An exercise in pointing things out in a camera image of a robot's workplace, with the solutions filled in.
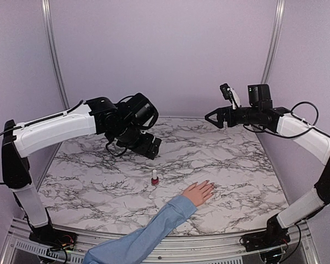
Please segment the red nail polish bottle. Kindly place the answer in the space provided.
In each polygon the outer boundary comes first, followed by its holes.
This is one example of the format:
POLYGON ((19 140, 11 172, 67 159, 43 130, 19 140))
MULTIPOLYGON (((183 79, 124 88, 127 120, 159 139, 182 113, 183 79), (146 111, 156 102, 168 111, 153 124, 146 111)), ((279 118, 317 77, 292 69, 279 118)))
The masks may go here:
POLYGON ((152 175, 151 175, 151 184, 153 186, 156 186, 158 183, 159 183, 159 177, 158 177, 158 174, 157 174, 157 170, 153 169, 152 170, 152 175))

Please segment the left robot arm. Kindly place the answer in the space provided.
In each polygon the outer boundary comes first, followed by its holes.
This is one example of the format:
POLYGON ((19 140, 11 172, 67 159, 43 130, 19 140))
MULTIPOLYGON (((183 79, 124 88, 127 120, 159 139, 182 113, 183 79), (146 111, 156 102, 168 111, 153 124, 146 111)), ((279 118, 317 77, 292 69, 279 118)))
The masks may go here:
POLYGON ((109 144, 115 141, 126 151, 152 160, 159 152, 161 139, 147 130, 157 119, 156 107, 137 93, 117 103, 106 97, 80 101, 71 109, 25 123, 7 121, 0 133, 1 184, 13 192, 34 235, 47 245, 59 238, 30 176, 28 157, 32 153, 73 138, 103 134, 109 144))

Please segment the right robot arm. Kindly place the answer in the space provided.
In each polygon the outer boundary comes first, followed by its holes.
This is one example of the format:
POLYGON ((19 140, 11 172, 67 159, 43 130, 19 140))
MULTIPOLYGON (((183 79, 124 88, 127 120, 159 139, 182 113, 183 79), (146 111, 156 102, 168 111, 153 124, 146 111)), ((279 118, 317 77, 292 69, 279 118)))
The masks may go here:
POLYGON ((312 123, 299 117, 295 109, 273 105, 270 87, 267 84, 247 87, 249 105, 244 107, 239 96, 227 83, 219 87, 230 106, 217 108, 205 119, 218 128, 243 125, 251 132, 265 134, 295 143, 302 153, 320 164, 320 176, 310 191, 303 194, 286 209, 267 221, 261 241, 273 246, 281 240, 289 227, 308 219, 330 204, 330 135, 312 123))

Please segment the blue sleeved forearm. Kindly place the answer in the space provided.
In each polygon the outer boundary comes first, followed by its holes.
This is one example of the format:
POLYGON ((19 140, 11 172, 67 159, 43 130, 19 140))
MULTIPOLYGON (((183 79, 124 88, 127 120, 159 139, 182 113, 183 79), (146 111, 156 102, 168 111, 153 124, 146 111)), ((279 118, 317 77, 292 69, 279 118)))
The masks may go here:
POLYGON ((176 196, 160 209, 147 226, 89 249, 83 263, 141 263, 163 238, 196 211, 197 207, 188 198, 176 196))

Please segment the mannequin hand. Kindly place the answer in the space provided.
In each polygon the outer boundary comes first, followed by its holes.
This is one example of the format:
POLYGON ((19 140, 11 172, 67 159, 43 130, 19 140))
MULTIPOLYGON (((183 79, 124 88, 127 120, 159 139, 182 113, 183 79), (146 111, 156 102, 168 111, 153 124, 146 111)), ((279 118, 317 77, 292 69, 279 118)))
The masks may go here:
POLYGON ((187 187, 181 195, 188 198, 196 207, 198 207, 203 205, 213 196, 214 188, 214 183, 209 180, 205 180, 200 184, 195 182, 187 187))

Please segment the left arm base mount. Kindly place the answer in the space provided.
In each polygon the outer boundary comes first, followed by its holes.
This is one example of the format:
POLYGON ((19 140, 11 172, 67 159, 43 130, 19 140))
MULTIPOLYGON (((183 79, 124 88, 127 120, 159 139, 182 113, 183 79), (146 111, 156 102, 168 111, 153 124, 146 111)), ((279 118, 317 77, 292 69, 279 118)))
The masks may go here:
POLYGON ((45 238, 39 238, 33 232, 30 233, 31 241, 52 246, 54 250, 72 250, 76 244, 77 234, 73 232, 55 230, 54 234, 45 238))

